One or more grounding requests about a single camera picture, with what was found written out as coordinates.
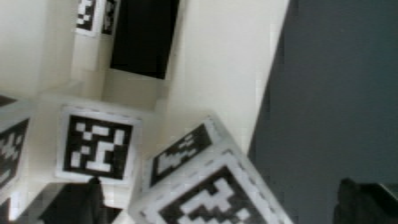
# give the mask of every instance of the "dark gray surface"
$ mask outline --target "dark gray surface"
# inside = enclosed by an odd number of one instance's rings
[[[11,199],[7,198],[0,204],[0,223],[2,224],[9,223],[9,202],[11,202]]]
[[[36,224],[39,223],[39,217],[50,203],[57,197],[59,192],[62,191],[66,183],[50,183],[43,189],[43,192],[36,196],[36,199],[18,217],[14,224]]]
[[[340,180],[398,183],[398,1],[293,1],[251,159],[295,223]]]
[[[6,105],[9,105],[14,102],[16,102],[14,99],[11,99],[7,96],[0,95],[0,107],[4,107]]]

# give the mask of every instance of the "black square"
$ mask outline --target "black square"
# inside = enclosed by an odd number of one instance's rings
[[[0,189],[16,177],[29,119],[0,133]]]
[[[153,159],[149,186],[155,186],[155,184],[164,180],[210,145],[212,139],[206,126],[203,124]]]
[[[71,115],[62,170],[123,180],[132,133],[132,125]]]

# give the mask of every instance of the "white wall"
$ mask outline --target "white wall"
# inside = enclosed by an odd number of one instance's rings
[[[0,89],[34,96],[69,80],[73,0],[0,2]]]
[[[164,142],[215,111],[247,151],[286,6],[288,0],[181,1]]]
[[[155,110],[162,82],[148,76],[110,69],[105,78],[103,100]]]
[[[75,35],[71,78],[82,81],[82,96],[91,99],[101,99],[110,48],[112,38],[109,36]]]

